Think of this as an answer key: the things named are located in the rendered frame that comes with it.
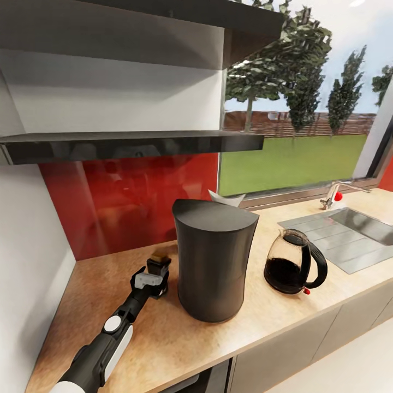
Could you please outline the bottle of coffee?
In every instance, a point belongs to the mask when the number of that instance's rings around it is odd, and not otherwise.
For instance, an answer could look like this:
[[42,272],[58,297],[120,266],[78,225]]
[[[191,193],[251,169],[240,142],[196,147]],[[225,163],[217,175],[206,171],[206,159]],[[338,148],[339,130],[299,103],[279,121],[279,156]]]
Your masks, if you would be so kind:
[[[162,276],[162,278],[164,278],[165,274],[168,272],[170,264],[171,264],[171,259],[169,259],[169,254],[164,253],[162,251],[155,252],[151,255],[151,258],[147,260],[148,273]],[[167,294],[168,291],[169,288],[167,283],[165,290],[162,290],[158,297],[153,295],[150,295],[149,297],[158,300],[160,297]]]

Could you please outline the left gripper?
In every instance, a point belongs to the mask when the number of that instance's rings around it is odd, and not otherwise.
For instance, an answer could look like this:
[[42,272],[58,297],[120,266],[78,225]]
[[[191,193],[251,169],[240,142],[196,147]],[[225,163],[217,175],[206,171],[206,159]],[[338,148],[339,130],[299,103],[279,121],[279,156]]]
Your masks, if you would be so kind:
[[167,272],[161,284],[155,286],[147,284],[144,286],[143,289],[135,288],[135,276],[141,272],[144,272],[145,268],[146,266],[143,266],[139,271],[137,271],[132,276],[132,279],[130,280],[130,284],[132,286],[132,292],[128,295],[129,298],[136,299],[140,303],[142,308],[144,307],[144,304],[146,303],[150,295],[158,297],[161,291],[165,290],[169,278],[169,272]]

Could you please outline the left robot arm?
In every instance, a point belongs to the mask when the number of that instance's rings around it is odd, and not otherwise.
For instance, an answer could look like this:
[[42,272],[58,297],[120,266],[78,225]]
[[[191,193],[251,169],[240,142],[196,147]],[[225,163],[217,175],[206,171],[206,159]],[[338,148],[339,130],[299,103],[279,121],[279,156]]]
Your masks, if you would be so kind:
[[162,276],[146,273],[146,266],[130,280],[132,292],[105,322],[103,332],[83,346],[69,370],[49,393],[97,393],[112,374],[133,335],[133,325],[150,295],[165,290],[169,272]]

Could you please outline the paper coffee filter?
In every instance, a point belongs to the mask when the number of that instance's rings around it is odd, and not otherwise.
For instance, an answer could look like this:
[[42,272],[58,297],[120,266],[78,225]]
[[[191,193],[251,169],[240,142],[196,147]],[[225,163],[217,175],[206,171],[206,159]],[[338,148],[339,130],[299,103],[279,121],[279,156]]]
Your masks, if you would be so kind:
[[222,204],[226,204],[226,205],[230,205],[230,206],[234,206],[234,207],[237,207],[240,204],[243,197],[245,196],[245,194],[243,194],[243,195],[239,195],[239,196],[235,196],[235,197],[231,197],[231,198],[224,198],[224,197],[221,197],[210,190],[209,190],[209,193],[211,196],[211,201],[216,201],[217,203],[222,203]]

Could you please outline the electric kettle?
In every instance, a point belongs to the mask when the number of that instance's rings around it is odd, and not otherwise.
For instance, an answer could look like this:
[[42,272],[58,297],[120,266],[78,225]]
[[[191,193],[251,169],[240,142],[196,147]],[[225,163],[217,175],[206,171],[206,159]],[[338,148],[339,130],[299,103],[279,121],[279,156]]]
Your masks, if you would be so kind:
[[[318,277],[307,282],[311,257],[317,262]],[[297,294],[322,285],[328,275],[326,258],[307,235],[296,229],[279,229],[269,250],[264,276],[270,286],[284,294]]]

